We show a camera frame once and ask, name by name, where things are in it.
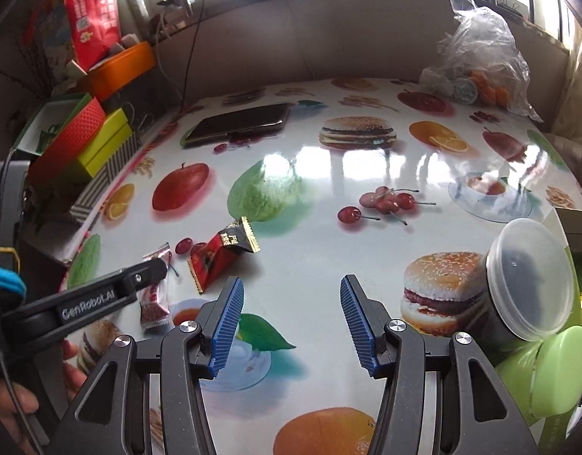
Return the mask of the pink white snack packet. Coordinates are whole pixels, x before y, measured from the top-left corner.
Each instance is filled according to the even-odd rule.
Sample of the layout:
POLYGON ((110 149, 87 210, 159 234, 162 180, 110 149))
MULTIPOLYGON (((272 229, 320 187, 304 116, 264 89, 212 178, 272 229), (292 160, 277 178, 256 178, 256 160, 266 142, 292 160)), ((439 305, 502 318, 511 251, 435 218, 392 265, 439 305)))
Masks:
POLYGON ((160 259, 164 262, 164 277, 141 292, 140 324, 144 331, 165 326, 171 322, 170 303, 168 303, 168 275, 171 270, 171 246, 168 242, 155 251, 146 254, 144 261, 160 259))

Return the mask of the red black snack packet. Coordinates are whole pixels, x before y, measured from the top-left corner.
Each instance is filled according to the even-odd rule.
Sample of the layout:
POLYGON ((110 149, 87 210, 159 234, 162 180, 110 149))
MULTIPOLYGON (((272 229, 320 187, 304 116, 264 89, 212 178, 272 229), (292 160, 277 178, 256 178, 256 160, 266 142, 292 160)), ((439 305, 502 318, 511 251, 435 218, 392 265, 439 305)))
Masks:
POLYGON ((243 253, 257 254, 259 242, 247 217, 240 217, 218 231, 213 238, 192 249, 188 267, 197 291, 204 294, 223 271, 243 253))

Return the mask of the striped black white box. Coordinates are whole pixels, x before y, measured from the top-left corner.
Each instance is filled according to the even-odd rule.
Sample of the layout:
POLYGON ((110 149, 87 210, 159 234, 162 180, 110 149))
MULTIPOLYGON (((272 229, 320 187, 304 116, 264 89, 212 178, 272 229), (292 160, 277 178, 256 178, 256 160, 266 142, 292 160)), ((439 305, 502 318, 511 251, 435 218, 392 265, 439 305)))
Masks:
POLYGON ((107 188, 141 147, 141 140, 136 135, 131 135, 109 157, 68 210, 73 223, 82 225, 86 221, 107 188))

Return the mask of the dark jar with clear lid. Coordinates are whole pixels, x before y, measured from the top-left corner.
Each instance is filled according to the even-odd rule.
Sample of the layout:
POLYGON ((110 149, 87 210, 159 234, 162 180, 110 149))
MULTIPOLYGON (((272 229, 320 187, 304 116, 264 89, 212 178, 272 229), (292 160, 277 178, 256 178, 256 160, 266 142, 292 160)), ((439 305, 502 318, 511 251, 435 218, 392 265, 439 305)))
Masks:
POLYGON ((564 245, 541 223, 508 223, 482 267, 483 307, 472 333, 489 347, 538 342, 567 323, 575 297, 572 265, 564 245))

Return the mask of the yellow green box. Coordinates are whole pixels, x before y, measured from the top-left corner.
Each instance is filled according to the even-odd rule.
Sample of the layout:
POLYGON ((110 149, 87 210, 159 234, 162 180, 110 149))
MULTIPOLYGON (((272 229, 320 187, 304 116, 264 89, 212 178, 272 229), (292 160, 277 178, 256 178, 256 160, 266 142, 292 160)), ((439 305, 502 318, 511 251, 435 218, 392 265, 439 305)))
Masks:
POLYGON ((67 169, 74 183, 88 183, 110 157, 129 140, 132 129, 124 111, 119 108, 109 114, 101 129, 67 169))

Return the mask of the light green plastic container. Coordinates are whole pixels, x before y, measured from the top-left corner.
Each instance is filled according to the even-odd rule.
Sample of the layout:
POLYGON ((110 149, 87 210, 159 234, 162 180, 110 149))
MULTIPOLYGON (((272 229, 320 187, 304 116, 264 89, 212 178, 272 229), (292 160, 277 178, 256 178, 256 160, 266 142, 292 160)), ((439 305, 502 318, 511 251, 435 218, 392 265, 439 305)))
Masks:
POLYGON ((582 394, 582 326, 518 349, 496 372, 528 425, 569 412, 582 394))

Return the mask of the red rimmed open box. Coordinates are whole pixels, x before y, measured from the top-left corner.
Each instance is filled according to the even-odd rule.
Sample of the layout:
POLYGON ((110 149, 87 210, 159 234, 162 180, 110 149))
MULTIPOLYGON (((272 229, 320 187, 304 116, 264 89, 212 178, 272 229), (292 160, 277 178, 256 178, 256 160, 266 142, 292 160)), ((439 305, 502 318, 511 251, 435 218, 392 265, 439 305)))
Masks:
POLYGON ((43 103, 13 143, 14 157, 31 161, 28 182, 53 181, 93 140, 106 113, 90 94, 65 94, 43 103))

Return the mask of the orange plastic bin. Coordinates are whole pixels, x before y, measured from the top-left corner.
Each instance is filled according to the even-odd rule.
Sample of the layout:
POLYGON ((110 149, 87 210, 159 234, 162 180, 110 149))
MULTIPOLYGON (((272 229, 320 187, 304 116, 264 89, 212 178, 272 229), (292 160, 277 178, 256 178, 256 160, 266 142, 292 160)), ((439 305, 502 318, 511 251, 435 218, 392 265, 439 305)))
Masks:
POLYGON ((141 42, 89 71, 77 82, 77 89, 104 102, 155 66, 152 47, 148 42, 141 42))

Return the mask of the black smartphone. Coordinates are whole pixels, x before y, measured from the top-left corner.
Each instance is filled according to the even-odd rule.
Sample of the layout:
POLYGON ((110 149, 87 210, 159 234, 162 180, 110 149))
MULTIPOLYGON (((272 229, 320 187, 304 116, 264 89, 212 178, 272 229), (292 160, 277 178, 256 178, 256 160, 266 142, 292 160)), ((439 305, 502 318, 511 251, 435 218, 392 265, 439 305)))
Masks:
POLYGON ((277 103, 207 117, 180 139, 182 148, 205 143, 278 133, 285 127, 291 103, 277 103))

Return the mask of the green white cardboard box tray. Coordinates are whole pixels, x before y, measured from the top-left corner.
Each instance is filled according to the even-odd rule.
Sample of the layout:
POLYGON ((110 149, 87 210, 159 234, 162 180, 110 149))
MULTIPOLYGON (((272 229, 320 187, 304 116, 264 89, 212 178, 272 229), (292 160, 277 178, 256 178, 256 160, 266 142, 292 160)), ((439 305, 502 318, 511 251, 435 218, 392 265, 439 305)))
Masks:
MULTIPOLYGON (((582 325, 582 311, 579 304, 579 284, 576 274, 575 264, 571 254, 571 249, 561 219, 562 211, 553 209, 543 220, 542 224, 554 235, 554 237, 562 243, 564 247, 570 268, 572 270, 571 290, 572 305, 570 308, 570 315, 561 331, 568 329, 569 326, 582 325)), ((570 421, 570 416, 575 406, 564 414, 547 417, 544 420, 543 429, 538 442, 538 449, 541 454, 554 454, 561 448, 562 443, 567 437, 567 428, 570 421)))

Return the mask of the beige curtain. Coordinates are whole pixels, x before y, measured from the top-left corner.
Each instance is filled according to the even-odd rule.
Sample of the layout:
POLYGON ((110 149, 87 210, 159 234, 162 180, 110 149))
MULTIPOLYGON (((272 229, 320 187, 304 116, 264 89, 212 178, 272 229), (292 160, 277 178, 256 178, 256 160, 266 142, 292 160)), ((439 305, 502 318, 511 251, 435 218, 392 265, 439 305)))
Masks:
POLYGON ((575 176, 582 193, 582 30, 577 27, 570 48, 565 84, 551 131, 545 135, 575 176))

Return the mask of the red printed package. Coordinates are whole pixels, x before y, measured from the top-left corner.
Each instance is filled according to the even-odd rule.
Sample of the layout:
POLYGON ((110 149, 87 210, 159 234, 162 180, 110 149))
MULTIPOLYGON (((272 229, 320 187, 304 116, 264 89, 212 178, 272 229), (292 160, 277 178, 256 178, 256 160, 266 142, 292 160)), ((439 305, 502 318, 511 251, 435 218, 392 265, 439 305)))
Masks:
POLYGON ((87 72, 121 37, 117 0, 64 0, 75 61, 87 72))

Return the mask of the clear plastic bag of items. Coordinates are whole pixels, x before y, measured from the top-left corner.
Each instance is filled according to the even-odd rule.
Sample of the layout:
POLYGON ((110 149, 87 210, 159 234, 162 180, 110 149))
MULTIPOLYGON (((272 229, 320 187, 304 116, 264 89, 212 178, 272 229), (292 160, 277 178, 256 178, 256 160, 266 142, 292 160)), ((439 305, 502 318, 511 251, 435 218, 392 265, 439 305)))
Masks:
POLYGON ((458 27, 438 43, 438 59, 418 84, 459 104, 496 106, 540 122, 528 100, 530 68, 508 23, 474 0, 450 0, 458 27))

